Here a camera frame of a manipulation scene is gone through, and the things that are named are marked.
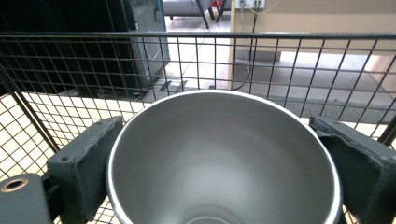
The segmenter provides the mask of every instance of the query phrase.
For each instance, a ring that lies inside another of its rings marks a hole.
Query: black wire rack
[[[257,95],[392,147],[395,59],[396,34],[2,33],[0,180],[42,175],[94,122],[192,90]],[[93,223],[118,223],[108,200]]]

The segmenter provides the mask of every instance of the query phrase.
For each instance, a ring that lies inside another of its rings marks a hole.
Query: chair leg
[[[208,11],[209,11],[210,19],[212,19],[212,21],[213,21],[213,20],[215,19],[215,14],[213,14],[212,8],[210,7],[210,8],[208,9]]]
[[[216,9],[218,10],[218,12],[220,12],[218,1],[215,1],[215,6],[216,6]]]
[[[204,10],[202,9],[201,2],[200,2],[199,0],[197,0],[196,3],[198,4],[198,8],[199,8],[199,11],[201,12],[202,18],[204,18],[204,22],[205,22],[205,25],[206,25],[206,29],[209,29],[209,24],[207,24],[207,20],[206,20],[206,17],[205,17],[205,12],[204,12]]]
[[[223,0],[222,3],[221,3],[221,9],[220,9],[220,12],[219,12],[219,15],[218,15],[218,19],[216,20],[216,22],[219,22],[220,17],[222,16],[222,13],[224,12],[224,7],[225,7],[225,3],[226,2],[227,2],[227,0]]]

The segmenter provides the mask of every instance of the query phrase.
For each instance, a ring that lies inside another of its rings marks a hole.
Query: electrical outlet
[[[241,8],[241,1],[244,0],[235,0],[235,8]],[[245,8],[248,8],[247,4],[253,9],[256,8],[255,4],[259,4],[259,8],[261,9],[265,7],[265,0],[245,0],[245,2]]]

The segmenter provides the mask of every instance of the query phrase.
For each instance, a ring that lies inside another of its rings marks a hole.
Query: cable
[[[241,0],[241,17],[242,17],[242,32],[243,32],[243,33],[245,32],[245,21],[244,21],[244,8],[245,8],[245,6],[244,6],[244,3],[246,3],[245,0],[243,0],[243,1]],[[258,4],[255,4],[255,6],[256,6],[255,9],[258,10],[258,9],[259,9],[259,5],[258,5]],[[254,33],[255,30],[256,30],[256,21],[257,21],[257,18],[258,18],[258,15],[257,15],[257,14],[254,14],[253,30],[252,30],[252,33]],[[252,46],[253,46],[253,39],[250,40],[250,49],[249,49],[249,55],[248,55],[248,57],[247,57],[246,51],[244,50],[244,52],[245,52],[245,60],[247,61],[247,78],[245,79],[244,83],[242,83],[242,85],[240,85],[240,86],[237,87],[237,88],[233,88],[233,91],[237,91],[237,90],[241,89],[242,87],[244,87],[245,84],[247,83],[248,79],[250,78],[251,73],[253,72],[253,70],[250,68],[250,66],[251,66],[251,63],[250,63],[250,61],[251,61],[251,54],[252,54],[252,48],[253,48]]]
[[[271,11],[271,10],[274,9],[274,7],[276,7],[277,4],[280,2],[280,0],[277,0],[277,2],[276,2],[273,6],[271,6],[270,8],[268,8],[268,9],[262,11],[262,12],[257,12],[258,9],[257,9],[256,11],[253,10],[253,9],[250,7],[250,5],[247,3],[246,0],[243,0],[243,1],[244,1],[245,4],[247,5],[247,8],[248,8],[250,11],[252,11],[254,14],[256,14],[256,15],[260,15],[260,14],[267,13],[267,12]]]

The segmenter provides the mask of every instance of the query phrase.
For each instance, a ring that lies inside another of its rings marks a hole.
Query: stainless steel cup
[[[123,128],[107,165],[121,222],[334,223],[332,159],[286,109],[234,91],[188,91]]]

